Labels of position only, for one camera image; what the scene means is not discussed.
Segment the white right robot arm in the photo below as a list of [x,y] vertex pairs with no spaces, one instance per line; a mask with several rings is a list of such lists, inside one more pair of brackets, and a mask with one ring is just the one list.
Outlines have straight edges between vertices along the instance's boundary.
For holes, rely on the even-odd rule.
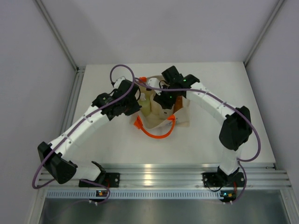
[[221,125],[219,140],[224,149],[216,177],[223,186],[230,185],[239,171],[239,148],[252,134],[249,109],[245,106],[229,108],[225,101],[205,88],[197,77],[192,74],[183,76],[175,66],[162,72],[162,76],[164,85],[157,78],[151,78],[147,84],[155,88],[154,101],[163,109],[173,107],[176,98],[182,96],[199,105]]

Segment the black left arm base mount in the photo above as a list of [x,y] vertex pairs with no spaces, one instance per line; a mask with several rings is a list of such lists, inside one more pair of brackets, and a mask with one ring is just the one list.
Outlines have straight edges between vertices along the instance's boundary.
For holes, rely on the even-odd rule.
[[99,184],[107,188],[118,188],[120,183],[120,173],[101,173],[95,181],[80,180],[78,186],[80,188],[94,188]]

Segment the white square bottle black cap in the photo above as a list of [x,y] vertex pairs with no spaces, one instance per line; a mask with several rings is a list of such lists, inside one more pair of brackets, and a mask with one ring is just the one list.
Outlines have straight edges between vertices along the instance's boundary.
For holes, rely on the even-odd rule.
[[161,109],[159,112],[159,118],[166,120],[173,114],[173,109]]

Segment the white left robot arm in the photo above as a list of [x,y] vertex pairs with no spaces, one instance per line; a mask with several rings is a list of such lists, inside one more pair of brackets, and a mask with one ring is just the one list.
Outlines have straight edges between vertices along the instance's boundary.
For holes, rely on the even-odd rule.
[[114,117],[138,112],[141,106],[136,99],[140,88],[125,78],[116,82],[117,88],[111,94],[102,93],[88,107],[82,117],[67,131],[50,143],[42,142],[37,147],[42,166],[59,184],[71,179],[86,179],[94,186],[105,183],[106,172],[97,162],[83,164],[71,161],[71,155],[94,132]]

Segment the beige canvas bag orange handles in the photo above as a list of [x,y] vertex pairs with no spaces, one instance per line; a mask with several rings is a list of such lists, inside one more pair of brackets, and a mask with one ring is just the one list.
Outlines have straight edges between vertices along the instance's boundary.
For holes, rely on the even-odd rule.
[[[153,76],[160,80],[160,88],[162,87],[161,82],[163,78],[161,76]],[[140,87],[141,93],[145,93],[150,99],[156,96],[155,90],[147,90],[146,87],[140,84],[147,84],[147,81],[152,77],[141,77],[141,81],[137,81]],[[168,137],[174,128],[176,127],[188,127],[190,124],[190,100],[183,98],[183,108],[178,110],[166,120],[160,119],[159,115],[154,115],[152,112],[149,116],[145,117],[141,111],[136,114],[133,119],[134,126],[142,130],[147,136],[154,139],[164,139]]]

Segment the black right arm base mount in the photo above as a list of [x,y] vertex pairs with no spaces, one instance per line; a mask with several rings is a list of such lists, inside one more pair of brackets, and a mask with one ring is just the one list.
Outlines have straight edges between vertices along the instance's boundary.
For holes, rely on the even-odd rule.
[[205,172],[202,174],[203,184],[205,188],[220,188],[220,187],[243,187],[245,177],[242,172],[236,172],[231,175],[221,174],[219,172]]

